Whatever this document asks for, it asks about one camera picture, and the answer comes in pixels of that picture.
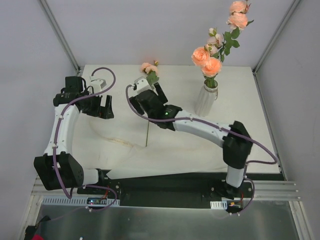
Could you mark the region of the white wrapping paper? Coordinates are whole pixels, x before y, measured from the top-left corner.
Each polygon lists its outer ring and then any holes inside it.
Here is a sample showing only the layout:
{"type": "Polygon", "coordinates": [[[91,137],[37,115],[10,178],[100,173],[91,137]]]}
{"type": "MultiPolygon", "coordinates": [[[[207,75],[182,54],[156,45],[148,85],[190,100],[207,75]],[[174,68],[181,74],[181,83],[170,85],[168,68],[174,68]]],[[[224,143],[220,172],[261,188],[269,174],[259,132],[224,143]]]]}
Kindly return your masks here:
{"type": "Polygon", "coordinates": [[[181,131],[158,132],[142,150],[132,148],[122,163],[108,173],[111,179],[168,174],[210,172],[227,169],[222,148],[181,131]]]}

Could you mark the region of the pink flower stem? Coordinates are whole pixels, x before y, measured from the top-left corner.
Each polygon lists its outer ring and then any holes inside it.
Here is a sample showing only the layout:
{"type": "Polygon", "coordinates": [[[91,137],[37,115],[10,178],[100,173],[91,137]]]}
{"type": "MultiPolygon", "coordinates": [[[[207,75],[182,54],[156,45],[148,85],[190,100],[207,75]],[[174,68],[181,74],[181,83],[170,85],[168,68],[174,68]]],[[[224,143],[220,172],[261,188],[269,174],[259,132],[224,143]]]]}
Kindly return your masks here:
{"type": "MultiPolygon", "coordinates": [[[[159,62],[157,60],[153,61],[153,64],[144,62],[140,66],[140,72],[145,73],[147,76],[157,77],[158,76],[158,65],[159,62]]],[[[150,130],[150,122],[147,122],[147,130],[146,130],[146,139],[145,139],[145,147],[148,146],[149,140],[149,130],[150,130]]]]}
{"type": "Polygon", "coordinates": [[[215,35],[218,58],[222,63],[225,61],[225,57],[231,53],[231,48],[240,47],[238,37],[247,26],[254,22],[247,17],[250,7],[249,0],[237,0],[230,5],[226,21],[229,31],[225,31],[221,36],[215,35]]]}
{"type": "Polygon", "coordinates": [[[217,33],[216,28],[209,28],[208,35],[209,38],[204,46],[204,50],[207,51],[211,57],[213,57],[222,48],[224,36],[220,33],[217,33]]]}
{"type": "Polygon", "coordinates": [[[217,47],[210,44],[198,47],[193,51],[191,59],[195,66],[200,67],[204,77],[204,84],[210,89],[216,88],[218,85],[216,76],[222,69],[217,47]]]}

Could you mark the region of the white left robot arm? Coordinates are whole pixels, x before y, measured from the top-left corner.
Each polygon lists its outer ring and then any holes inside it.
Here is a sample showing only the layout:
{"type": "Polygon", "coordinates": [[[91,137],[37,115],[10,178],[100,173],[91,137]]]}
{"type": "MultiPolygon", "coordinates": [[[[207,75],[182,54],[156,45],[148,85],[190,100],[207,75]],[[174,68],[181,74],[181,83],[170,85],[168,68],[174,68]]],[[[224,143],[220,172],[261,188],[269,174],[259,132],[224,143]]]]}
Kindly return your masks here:
{"type": "Polygon", "coordinates": [[[34,159],[34,168],[48,191],[79,188],[88,185],[99,195],[105,191],[101,169],[83,168],[72,155],[76,122],[81,113],[91,117],[107,118],[107,106],[101,105],[105,89],[104,79],[91,77],[88,84],[79,76],[67,76],[65,87],[53,99],[54,124],[49,143],[42,156],[34,159]]]}

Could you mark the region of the pink flower stem back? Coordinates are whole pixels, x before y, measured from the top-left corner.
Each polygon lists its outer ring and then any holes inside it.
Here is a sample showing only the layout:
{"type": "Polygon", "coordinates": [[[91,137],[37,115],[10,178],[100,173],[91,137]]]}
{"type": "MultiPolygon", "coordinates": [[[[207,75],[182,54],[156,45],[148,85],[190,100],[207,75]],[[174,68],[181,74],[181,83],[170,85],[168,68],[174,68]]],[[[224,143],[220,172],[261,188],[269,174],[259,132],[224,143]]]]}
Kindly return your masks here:
{"type": "MultiPolygon", "coordinates": [[[[157,77],[158,76],[158,65],[159,62],[157,60],[153,61],[153,64],[144,62],[140,66],[140,72],[145,73],[147,76],[157,77]]],[[[145,147],[148,146],[149,140],[149,130],[150,130],[150,122],[147,122],[147,130],[146,130],[146,139],[145,139],[145,147]]]]}

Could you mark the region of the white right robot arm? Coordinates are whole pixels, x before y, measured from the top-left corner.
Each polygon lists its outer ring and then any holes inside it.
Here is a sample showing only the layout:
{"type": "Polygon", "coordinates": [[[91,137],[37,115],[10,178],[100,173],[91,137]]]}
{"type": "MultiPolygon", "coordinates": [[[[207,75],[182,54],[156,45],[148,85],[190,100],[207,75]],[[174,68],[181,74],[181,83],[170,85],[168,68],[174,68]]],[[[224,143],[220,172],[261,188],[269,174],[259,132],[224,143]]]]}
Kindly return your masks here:
{"type": "Polygon", "coordinates": [[[246,161],[253,144],[241,122],[228,125],[195,117],[179,106],[168,104],[158,83],[154,90],[143,89],[141,83],[126,88],[133,88],[137,92],[135,96],[126,97],[129,107],[137,116],[161,129],[188,133],[219,146],[227,165],[227,174],[225,182],[215,190],[218,195],[231,200],[242,193],[246,161]]]}

